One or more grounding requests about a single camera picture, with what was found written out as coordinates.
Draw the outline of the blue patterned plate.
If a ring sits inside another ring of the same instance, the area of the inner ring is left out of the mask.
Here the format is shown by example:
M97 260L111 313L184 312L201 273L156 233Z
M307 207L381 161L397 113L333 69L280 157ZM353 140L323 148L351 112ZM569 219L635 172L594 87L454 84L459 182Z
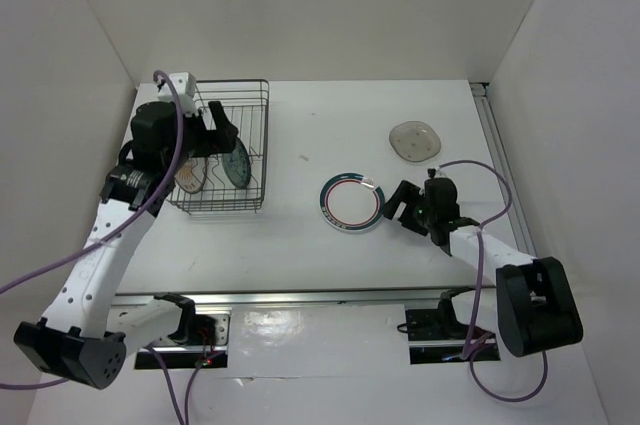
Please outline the blue patterned plate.
M237 138L236 148L222 156L223 170L230 183L237 189L246 189L251 180L251 162L245 145Z

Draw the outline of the teal red rimmed plate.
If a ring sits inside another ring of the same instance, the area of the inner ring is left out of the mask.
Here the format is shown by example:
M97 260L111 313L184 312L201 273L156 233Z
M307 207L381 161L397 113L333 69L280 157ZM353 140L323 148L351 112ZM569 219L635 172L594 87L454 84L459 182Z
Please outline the teal red rimmed plate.
M362 234L376 227L385 202L382 188L370 177L355 172L328 179L318 198L326 223L351 234Z

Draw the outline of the orange sunburst plate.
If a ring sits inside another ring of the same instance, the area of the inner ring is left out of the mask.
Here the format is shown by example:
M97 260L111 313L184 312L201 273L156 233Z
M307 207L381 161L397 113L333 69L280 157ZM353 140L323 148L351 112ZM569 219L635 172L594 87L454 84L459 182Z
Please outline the orange sunburst plate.
M199 193L205 186L207 170L207 158L189 158L176 172L176 184L187 194Z

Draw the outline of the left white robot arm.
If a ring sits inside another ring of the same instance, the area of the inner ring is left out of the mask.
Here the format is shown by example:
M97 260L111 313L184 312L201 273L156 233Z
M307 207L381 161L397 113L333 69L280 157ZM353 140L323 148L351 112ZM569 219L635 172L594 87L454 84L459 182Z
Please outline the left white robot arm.
M192 158L235 148L238 129L218 101L203 115L177 115L171 102L139 106L131 140L101 190L89 253L76 260L58 296L35 323L21 323L14 342L42 372L102 390L114 382L126 358L168 338L176 344L196 335L201 319L193 300L159 293L134 312L112 318L117 288L142 238L175 186L177 171Z

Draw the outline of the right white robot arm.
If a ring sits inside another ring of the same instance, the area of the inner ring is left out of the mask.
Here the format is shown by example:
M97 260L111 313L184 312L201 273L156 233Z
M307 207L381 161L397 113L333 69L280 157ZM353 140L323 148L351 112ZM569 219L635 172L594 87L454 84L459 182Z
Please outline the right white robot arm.
M582 341L583 324L561 262L520 252L464 217L451 179L436 176L423 187L404 180L381 213L398 215L402 227L429 237L491 284L480 292L458 287L441 294L436 324L444 335L460 338L475 327L473 334L494 334L515 357Z

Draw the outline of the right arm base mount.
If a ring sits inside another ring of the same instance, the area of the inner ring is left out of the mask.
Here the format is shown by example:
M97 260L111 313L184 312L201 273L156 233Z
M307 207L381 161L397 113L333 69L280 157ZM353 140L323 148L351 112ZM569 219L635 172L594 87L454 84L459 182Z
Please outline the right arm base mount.
M452 298L470 287L443 292L435 308L407 309L396 330L409 342L411 365L462 363L468 326L454 317Z

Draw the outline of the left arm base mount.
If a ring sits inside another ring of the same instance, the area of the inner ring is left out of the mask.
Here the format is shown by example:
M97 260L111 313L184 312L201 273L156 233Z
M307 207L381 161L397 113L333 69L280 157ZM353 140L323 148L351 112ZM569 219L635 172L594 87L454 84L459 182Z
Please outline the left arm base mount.
M229 310L199 307L185 342L161 337L150 347L169 370L223 369L228 366L230 325Z

